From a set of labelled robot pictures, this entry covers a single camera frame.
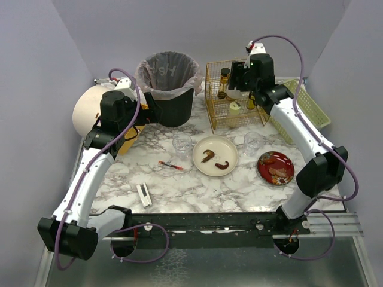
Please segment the small yellow label bottle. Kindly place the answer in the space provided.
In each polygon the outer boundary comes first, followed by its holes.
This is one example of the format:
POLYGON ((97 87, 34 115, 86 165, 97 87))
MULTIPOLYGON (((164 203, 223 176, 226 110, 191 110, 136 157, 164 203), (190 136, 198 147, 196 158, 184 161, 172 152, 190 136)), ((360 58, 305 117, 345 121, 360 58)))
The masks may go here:
POLYGON ((249 95, 248 95, 248 102, 247 102, 246 107, 247 107, 247 109, 249 109, 249 110, 253 110, 253 109, 256 107, 256 100, 255 100, 255 97, 254 97, 254 95, 252 94, 252 92, 249 92, 249 95))

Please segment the amber spice jar grey lid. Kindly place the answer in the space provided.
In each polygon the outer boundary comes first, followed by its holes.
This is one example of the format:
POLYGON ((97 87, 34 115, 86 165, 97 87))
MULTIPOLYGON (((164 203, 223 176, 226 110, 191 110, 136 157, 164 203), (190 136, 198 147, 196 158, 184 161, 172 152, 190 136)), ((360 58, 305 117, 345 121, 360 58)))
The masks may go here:
POLYGON ((217 93, 218 99, 225 99, 227 97, 226 90, 227 90, 229 75, 230 75, 230 69, 229 68, 225 67, 225 68, 221 69, 221 71, 220 71, 220 86, 219 86, 219 90, 217 93))

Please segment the clear drinking glass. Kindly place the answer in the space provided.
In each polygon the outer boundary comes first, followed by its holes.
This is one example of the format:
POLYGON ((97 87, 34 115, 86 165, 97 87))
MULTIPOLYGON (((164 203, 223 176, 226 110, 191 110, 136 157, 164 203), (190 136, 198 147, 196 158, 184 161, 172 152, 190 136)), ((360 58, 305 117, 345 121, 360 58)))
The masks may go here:
POLYGON ((173 148, 179 158, 187 158, 192 150, 192 139, 185 133, 176 133, 172 140, 173 148))
POLYGON ((249 132, 244 136, 243 154, 246 156, 253 156, 262 146, 262 136, 256 132, 249 132))

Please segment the cream cylindrical shaker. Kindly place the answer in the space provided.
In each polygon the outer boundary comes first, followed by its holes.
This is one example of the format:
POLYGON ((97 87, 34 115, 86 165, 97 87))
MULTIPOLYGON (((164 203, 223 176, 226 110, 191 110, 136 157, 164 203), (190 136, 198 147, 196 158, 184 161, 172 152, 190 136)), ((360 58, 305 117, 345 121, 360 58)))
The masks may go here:
POLYGON ((229 105, 228 115, 231 117, 235 117, 240 114, 241 105, 238 102, 231 102, 229 105))

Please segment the pale green perforated basket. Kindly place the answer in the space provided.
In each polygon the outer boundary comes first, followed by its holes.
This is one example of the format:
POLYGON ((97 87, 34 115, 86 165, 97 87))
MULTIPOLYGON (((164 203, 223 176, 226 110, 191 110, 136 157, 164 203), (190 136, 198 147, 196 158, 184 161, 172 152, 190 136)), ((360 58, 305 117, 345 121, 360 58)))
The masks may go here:
MULTIPOLYGON (((328 126, 331 123, 327 114, 317 105, 313 98, 308 94, 305 88, 305 83, 302 83, 297 97, 297 104, 311 123, 318 129, 328 126)), ((288 143, 293 144, 293 140, 282 125, 274 119, 269 117, 269 121, 273 124, 274 128, 279 132, 282 138, 288 143)))

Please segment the cream round plate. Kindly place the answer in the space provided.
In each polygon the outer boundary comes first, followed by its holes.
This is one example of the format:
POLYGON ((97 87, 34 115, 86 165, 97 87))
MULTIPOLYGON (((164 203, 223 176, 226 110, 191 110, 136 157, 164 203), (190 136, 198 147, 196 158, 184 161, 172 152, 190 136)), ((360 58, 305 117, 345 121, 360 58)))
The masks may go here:
POLYGON ((239 154, 231 141, 222 136, 212 135, 201 139, 194 146, 192 159, 196 168, 203 174, 212 177, 221 177, 228 175, 234 170, 239 160, 239 154), (215 157, 206 163, 202 163, 201 161, 206 156, 203 152, 207 149, 213 151, 215 157), (227 169, 220 170, 215 167, 215 163, 224 164, 225 161, 229 162, 227 169))

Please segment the black lid glass jar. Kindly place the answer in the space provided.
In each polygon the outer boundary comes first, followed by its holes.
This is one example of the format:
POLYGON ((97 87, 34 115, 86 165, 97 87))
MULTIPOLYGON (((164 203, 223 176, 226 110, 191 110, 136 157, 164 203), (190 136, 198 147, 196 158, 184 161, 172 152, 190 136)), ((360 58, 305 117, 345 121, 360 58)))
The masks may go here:
POLYGON ((237 89, 233 89, 233 90, 227 89, 226 95, 228 98, 232 100, 238 100, 242 97, 242 92, 237 89))

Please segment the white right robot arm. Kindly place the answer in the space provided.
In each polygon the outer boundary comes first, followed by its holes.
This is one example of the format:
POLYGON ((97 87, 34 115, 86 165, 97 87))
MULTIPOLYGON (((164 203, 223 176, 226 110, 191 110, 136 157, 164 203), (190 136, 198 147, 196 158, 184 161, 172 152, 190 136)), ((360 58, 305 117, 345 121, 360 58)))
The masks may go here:
POLYGON ((250 41, 246 51, 245 61, 232 63, 228 89, 249 93, 254 104, 288 132, 306 163, 296 176, 296 190, 276 211, 276 225, 286 229, 341 181, 348 151, 328 141, 298 107, 297 94, 275 82, 273 58, 262 43, 250 41))

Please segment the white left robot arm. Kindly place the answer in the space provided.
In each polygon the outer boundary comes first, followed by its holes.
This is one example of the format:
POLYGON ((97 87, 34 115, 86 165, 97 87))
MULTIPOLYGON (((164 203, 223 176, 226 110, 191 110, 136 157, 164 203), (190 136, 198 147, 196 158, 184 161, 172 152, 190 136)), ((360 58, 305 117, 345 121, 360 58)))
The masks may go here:
POLYGON ((78 169, 59 207, 37 226, 45 246, 56 255, 88 260, 100 239, 133 225, 132 212, 125 207, 111 206, 96 216, 90 216, 90 210, 106 172, 133 141, 126 137, 128 131, 157 123, 162 112, 150 93, 144 95, 147 106, 140 104, 134 80, 123 77, 110 84, 89 88, 72 113, 73 125, 84 138, 78 169))

